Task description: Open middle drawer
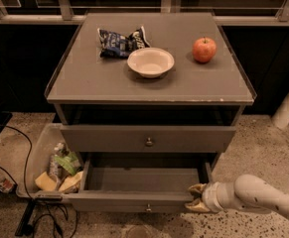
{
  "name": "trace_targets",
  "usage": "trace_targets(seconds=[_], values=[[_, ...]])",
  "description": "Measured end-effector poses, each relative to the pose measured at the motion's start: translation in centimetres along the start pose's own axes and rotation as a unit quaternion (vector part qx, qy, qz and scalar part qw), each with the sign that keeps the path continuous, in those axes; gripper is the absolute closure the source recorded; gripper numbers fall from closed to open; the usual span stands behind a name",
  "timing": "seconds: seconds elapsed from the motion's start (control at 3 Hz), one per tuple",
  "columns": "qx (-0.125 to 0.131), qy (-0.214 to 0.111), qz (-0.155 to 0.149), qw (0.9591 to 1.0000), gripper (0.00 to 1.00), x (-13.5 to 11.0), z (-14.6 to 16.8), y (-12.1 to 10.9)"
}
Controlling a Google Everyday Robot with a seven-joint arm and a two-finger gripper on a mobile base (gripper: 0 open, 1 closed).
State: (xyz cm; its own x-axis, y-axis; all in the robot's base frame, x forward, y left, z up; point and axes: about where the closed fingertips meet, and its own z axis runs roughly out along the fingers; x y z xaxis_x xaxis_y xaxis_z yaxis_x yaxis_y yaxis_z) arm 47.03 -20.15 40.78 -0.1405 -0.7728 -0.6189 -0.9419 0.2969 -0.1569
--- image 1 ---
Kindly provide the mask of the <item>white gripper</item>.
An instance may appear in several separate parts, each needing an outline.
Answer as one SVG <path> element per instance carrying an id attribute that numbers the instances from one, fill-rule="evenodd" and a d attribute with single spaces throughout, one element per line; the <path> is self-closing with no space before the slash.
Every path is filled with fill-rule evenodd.
<path id="1" fill-rule="evenodd" d="M 217 199 L 217 189 L 219 183 L 218 182 L 210 182 L 208 184 L 205 183 L 197 183 L 191 185 L 188 188 L 188 192 L 190 194 L 201 194 L 202 200 L 199 198 L 193 200 L 192 202 L 188 202 L 185 204 L 185 207 L 191 211 L 198 213 L 207 213 L 214 212 L 218 213 L 223 211 L 222 206 L 219 204 Z"/>

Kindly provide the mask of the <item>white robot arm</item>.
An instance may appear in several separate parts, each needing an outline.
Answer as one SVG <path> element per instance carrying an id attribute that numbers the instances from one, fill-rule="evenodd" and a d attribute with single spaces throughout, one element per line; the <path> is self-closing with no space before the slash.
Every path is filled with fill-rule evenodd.
<path id="1" fill-rule="evenodd" d="M 200 197 L 185 204 L 197 213 L 218 213 L 228 209 L 252 213 L 271 211 L 289 220 L 289 194 L 253 175 L 239 176 L 233 182 L 198 183 L 189 187 Z"/>

